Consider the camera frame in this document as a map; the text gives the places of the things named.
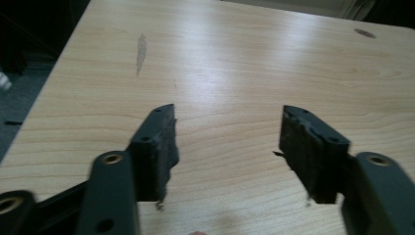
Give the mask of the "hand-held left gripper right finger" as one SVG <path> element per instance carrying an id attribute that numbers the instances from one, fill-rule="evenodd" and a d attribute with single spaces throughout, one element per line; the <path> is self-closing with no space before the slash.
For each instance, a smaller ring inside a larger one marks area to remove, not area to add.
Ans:
<path id="1" fill-rule="evenodd" d="M 317 204 L 344 196 L 348 235 L 415 235 L 415 183 L 393 159 L 348 153 L 350 141 L 303 108 L 283 107 L 277 156 Z"/>

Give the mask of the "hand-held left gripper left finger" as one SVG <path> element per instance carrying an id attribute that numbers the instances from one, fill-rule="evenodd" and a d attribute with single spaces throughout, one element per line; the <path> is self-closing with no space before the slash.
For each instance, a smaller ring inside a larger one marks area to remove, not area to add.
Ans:
<path id="1" fill-rule="evenodd" d="M 140 202 L 161 204 L 178 164 L 174 106 L 153 109 L 123 151 L 94 161 L 75 235 L 141 235 Z"/>

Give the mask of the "white object on floor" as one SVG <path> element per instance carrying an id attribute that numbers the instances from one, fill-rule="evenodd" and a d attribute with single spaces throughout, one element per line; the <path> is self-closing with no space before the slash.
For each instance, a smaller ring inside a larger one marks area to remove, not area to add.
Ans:
<path id="1" fill-rule="evenodd" d="M 0 72 L 0 90 L 7 91 L 11 87 L 12 87 L 12 82 L 10 81 L 9 77 L 5 73 Z"/>

